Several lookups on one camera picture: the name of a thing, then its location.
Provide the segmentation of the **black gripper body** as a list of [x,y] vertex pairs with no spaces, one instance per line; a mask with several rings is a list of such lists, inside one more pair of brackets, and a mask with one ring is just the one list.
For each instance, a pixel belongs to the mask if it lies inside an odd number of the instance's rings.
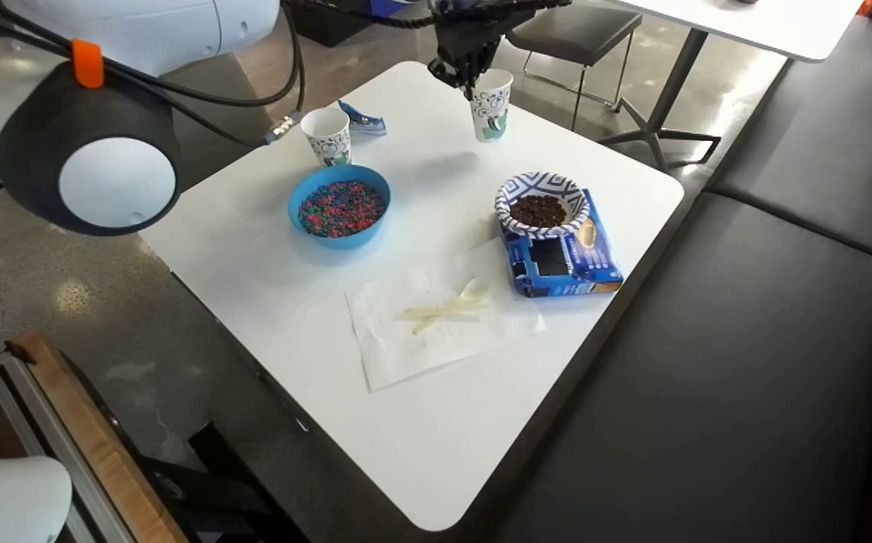
[[501,35],[534,16],[523,0],[429,0],[429,5],[434,16],[429,73],[464,97],[472,97]]

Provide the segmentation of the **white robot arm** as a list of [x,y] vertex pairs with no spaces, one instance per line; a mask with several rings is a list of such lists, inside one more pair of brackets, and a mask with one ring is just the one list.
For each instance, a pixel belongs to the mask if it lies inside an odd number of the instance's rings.
[[169,74],[337,0],[0,0],[0,191],[82,233],[126,234],[186,191],[182,117],[211,100]]

